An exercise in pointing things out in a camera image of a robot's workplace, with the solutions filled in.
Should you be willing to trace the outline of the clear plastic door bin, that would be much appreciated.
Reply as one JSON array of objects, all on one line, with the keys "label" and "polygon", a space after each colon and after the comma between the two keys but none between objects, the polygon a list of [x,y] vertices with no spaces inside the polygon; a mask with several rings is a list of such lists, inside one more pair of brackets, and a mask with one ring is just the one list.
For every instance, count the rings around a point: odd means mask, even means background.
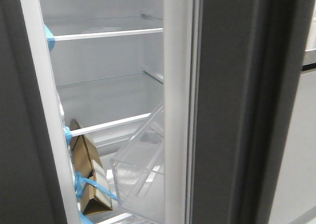
[{"label": "clear plastic door bin", "polygon": [[118,204],[134,212],[164,201],[164,105],[152,112],[111,159]]}]

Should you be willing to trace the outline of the lower glass fridge shelf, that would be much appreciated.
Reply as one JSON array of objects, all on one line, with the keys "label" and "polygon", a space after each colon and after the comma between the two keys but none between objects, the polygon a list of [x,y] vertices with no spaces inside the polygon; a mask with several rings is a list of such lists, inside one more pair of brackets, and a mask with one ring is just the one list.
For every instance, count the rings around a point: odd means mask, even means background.
[{"label": "lower glass fridge shelf", "polygon": [[57,87],[73,137],[146,120],[163,101],[163,83],[147,73]]}]

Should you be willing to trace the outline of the glass fridge shelf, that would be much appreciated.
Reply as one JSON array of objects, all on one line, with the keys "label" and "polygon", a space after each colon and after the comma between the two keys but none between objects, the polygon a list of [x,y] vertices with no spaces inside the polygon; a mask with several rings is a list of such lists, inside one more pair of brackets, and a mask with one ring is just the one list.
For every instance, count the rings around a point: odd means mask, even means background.
[{"label": "glass fridge shelf", "polygon": [[146,120],[163,101],[163,83],[147,73],[57,87],[73,137]]},{"label": "glass fridge shelf", "polygon": [[148,16],[56,20],[45,25],[56,41],[71,41],[163,32],[161,19]]}]

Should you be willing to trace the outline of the white fridge interior cabinet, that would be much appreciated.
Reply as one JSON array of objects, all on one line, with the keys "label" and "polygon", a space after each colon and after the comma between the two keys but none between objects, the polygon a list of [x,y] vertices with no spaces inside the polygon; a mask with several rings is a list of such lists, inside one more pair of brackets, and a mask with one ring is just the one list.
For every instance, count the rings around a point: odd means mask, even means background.
[{"label": "white fridge interior cabinet", "polygon": [[[58,20],[99,19],[148,16],[163,22],[163,0],[39,0],[43,22]],[[58,86],[82,83],[138,73],[147,73],[163,83],[163,32],[132,36],[56,41],[50,52],[56,90]],[[59,99],[60,114],[65,114]],[[86,135],[94,143],[109,191],[117,197],[111,159],[145,123],[138,121]],[[71,170],[75,173],[73,153],[68,146]],[[164,201],[160,209],[134,212],[119,206],[118,197],[111,199],[113,210],[86,216],[94,224],[102,221],[127,224],[162,224],[165,222]],[[77,199],[79,212],[80,201]]]}]

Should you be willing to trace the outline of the upper glass fridge shelf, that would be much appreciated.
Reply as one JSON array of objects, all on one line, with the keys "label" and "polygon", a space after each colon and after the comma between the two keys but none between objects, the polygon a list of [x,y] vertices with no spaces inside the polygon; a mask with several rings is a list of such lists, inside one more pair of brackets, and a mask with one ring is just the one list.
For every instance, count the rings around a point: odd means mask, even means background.
[{"label": "upper glass fridge shelf", "polygon": [[45,25],[56,41],[71,41],[163,32],[161,19],[148,16],[56,20]]}]

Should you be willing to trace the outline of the brown cardboard box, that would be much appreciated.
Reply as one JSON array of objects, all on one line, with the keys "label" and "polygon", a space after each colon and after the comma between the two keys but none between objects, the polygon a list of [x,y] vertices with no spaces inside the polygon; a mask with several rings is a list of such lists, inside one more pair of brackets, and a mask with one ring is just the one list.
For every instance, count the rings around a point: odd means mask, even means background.
[{"label": "brown cardboard box", "polygon": [[[82,134],[71,139],[70,149],[73,153],[75,171],[80,172],[83,178],[109,189],[106,173],[94,143]],[[82,189],[79,196],[80,210],[84,215],[90,216],[113,210],[111,198],[97,187],[84,182],[79,188]]]}]

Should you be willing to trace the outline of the blue tape lower shelf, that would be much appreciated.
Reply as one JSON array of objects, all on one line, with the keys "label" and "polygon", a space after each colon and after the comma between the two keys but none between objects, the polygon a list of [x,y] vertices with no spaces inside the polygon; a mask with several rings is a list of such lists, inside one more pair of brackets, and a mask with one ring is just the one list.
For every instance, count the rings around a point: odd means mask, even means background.
[{"label": "blue tape lower shelf", "polygon": [[73,138],[73,135],[72,135],[72,133],[71,133],[69,127],[64,126],[64,127],[63,127],[63,130],[64,130],[64,135],[65,135],[66,144],[67,144],[67,145],[70,145],[71,140],[72,140],[72,138]]}]

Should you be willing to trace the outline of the blue tape shelf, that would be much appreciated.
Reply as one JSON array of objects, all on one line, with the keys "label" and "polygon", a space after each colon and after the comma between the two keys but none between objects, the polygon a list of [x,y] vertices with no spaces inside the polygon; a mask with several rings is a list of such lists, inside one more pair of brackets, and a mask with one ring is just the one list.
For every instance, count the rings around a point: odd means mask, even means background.
[{"label": "blue tape shelf", "polygon": [[64,135],[65,135],[66,144],[67,144],[67,145],[70,145],[71,140],[72,140],[72,138],[73,138],[73,135],[72,135],[72,133],[71,133],[69,127],[64,126],[64,127],[63,127],[63,130],[64,130]]},{"label": "blue tape shelf", "polygon": [[52,51],[55,47],[55,37],[50,31],[50,29],[44,24],[44,29],[45,29],[45,35],[46,35],[46,40],[47,40],[47,45],[49,51]]}]

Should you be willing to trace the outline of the blue tape upper shelf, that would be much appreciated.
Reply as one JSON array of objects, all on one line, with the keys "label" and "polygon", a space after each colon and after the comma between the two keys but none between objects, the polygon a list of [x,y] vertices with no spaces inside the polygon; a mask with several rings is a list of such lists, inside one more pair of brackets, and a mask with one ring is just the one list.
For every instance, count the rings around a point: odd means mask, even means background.
[{"label": "blue tape upper shelf", "polygon": [[47,45],[49,51],[52,51],[55,47],[55,37],[50,31],[50,29],[44,24],[44,29],[45,29],[45,35],[46,35],[46,40],[47,40]]}]

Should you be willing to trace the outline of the white counter cabinet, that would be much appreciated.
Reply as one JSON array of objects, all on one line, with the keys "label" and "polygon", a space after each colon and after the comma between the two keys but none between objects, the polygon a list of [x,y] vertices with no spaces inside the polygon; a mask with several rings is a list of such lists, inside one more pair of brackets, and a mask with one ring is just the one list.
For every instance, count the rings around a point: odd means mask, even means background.
[{"label": "white counter cabinet", "polygon": [[316,220],[316,71],[304,70],[316,0],[275,0],[271,224]]}]

